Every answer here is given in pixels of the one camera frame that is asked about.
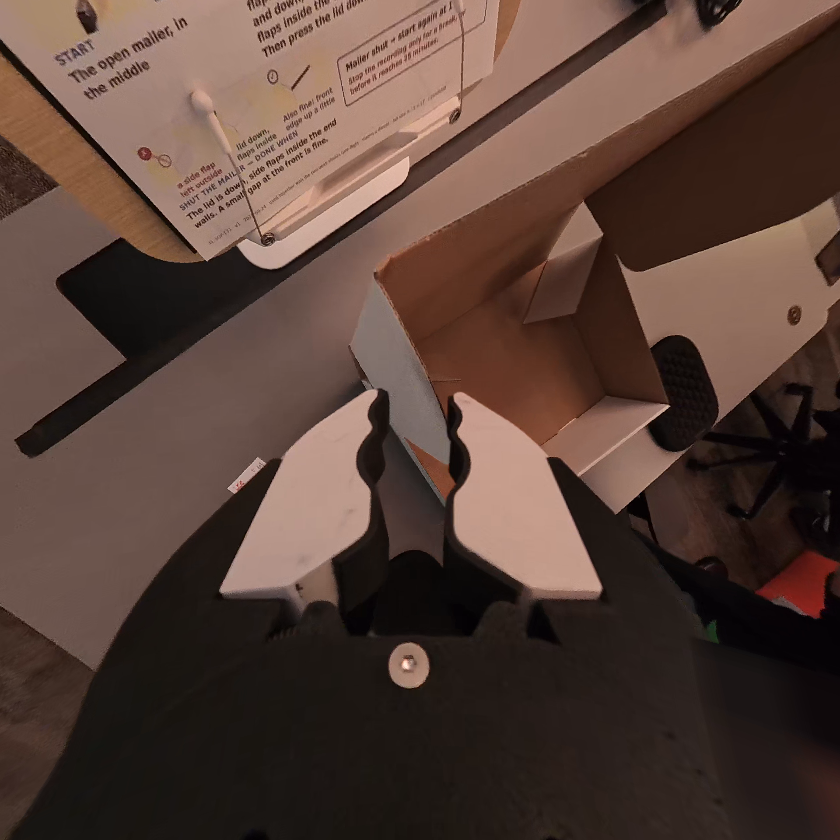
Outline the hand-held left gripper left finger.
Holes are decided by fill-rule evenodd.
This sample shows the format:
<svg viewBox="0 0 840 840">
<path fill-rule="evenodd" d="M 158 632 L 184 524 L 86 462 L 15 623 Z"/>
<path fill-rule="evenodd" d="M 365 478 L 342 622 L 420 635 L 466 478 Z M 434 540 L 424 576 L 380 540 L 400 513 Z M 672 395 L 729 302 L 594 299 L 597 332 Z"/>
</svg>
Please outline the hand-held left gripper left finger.
<svg viewBox="0 0 840 840">
<path fill-rule="evenodd" d="M 390 566 L 376 493 L 385 428 L 385 391 L 311 425 L 284 455 L 219 596 L 284 601 L 291 615 L 311 603 L 369 615 Z"/>
</svg>

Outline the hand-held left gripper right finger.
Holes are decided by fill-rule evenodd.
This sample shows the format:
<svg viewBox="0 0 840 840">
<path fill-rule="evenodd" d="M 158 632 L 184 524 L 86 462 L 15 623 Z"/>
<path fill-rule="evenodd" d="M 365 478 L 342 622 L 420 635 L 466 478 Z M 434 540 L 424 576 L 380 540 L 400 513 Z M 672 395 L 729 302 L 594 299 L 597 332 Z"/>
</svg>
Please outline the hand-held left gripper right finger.
<svg viewBox="0 0 840 840">
<path fill-rule="evenodd" d="M 462 603 L 600 601 L 547 455 L 466 393 L 447 400 L 444 568 Z"/>
</svg>

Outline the cardboard mailer box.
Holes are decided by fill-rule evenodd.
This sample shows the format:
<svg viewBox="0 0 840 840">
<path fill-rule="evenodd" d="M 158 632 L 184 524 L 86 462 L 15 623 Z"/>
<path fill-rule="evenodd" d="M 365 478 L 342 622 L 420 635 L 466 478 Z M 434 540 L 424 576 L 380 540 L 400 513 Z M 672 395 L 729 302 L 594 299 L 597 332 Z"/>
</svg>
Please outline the cardboard mailer box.
<svg viewBox="0 0 840 840">
<path fill-rule="evenodd" d="M 452 393 L 620 513 L 682 458 L 649 436 L 652 343 L 690 339 L 727 414 L 824 330 L 831 96 L 836 2 L 802 2 L 708 33 L 659 22 L 512 125 L 501 152 L 539 152 L 531 180 L 385 257 L 350 341 L 438 498 Z"/>
</svg>

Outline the white sticker with red mark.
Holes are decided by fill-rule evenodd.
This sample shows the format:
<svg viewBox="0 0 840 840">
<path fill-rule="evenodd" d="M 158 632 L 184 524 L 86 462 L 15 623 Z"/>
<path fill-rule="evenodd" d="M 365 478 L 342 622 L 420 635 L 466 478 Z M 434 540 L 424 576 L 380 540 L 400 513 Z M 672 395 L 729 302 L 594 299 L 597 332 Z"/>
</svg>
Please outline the white sticker with red mark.
<svg viewBox="0 0 840 840">
<path fill-rule="evenodd" d="M 261 458 L 255 458 L 230 484 L 227 493 L 233 495 L 236 489 L 242 489 L 266 462 Z"/>
</svg>

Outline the black honeycomb textured pad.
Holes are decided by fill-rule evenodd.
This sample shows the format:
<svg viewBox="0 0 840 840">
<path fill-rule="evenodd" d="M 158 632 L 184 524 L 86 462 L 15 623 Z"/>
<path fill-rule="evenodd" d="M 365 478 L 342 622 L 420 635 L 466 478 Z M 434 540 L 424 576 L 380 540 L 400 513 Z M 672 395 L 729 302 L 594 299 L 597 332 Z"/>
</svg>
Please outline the black honeycomb textured pad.
<svg viewBox="0 0 840 840">
<path fill-rule="evenodd" d="M 657 449 L 682 455 L 717 422 L 717 395 L 700 350 L 684 335 L 659 339 L 652 356 L 668 409 L 649 422 L 649 431 Z"/>
</svg>

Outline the black office chair base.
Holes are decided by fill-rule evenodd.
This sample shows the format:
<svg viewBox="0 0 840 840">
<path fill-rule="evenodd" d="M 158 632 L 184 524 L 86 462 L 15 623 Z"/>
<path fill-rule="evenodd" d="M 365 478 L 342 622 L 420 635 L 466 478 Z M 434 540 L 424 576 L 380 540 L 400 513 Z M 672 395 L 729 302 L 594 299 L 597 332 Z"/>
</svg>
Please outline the black office chair base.
<svg viewBox="0 0 840 840">
<path fill-rule="evenodd" d="M 753 521 L 759 507 L 779 487 L 826 493 L 826 528 L 836 531 L 836 489 L 840 489 L 840 445 L 836 445 L 836 410 L 814 410 L 812 409 L 812 388 L 808 383 L 786 383 L 786 395 L 799 395 L 794 422 L 786 425 L 783 417 L 752 393 L 752 404 L 768 425 L 768 439 L 759 436 L 729 436 L 729 431 L 708 431 L 703 443 L 727 445 L 748 452 L 744 458 L 729 460 L 688 460 L 690 471 L 708 470 L 733 470 L 733 466 L 769 466 L 752 507 L 727 506 L 727 516 L 736 521 Z"/>
</svg>

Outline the orange flat object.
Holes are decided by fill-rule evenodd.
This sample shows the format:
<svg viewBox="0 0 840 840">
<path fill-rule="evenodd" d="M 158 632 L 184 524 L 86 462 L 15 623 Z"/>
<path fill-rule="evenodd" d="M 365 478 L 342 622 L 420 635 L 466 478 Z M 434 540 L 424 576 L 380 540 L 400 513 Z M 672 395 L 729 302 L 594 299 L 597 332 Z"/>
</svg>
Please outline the orange flat object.
<svg viewBox="0 0 840 840">
<path fill-rule="evenodd" d="M 802 550 L 753 595 L 796 615 L 818 618 L 824 609 L 824 583 L 831 572 L 836 572 L 836 560 Z"/>
</svg>

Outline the white sheet holder stand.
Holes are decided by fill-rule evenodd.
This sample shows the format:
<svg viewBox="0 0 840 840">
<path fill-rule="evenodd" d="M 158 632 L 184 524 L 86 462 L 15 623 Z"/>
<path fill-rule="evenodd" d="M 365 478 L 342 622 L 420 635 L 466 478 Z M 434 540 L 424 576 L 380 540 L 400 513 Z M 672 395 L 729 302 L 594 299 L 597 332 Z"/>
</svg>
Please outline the white sheet holder stand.
<svg viewBox="0 0 840 840">
<path fill-rule="evenodd" d="M 240 257 L 264 272 L 286 268 L 361 210 L 395 191 L 407 180 L 418 144 L 452 125 L 459 110 L 462 96 L 438 105 L 418 123 L 393 130 L 369 152 L 321 176 L 266 222 L 266 234 L 272 234 L 269 244 L 258 244 L 258 237 L 250 234 L 236 244 Z"/>
</svg>

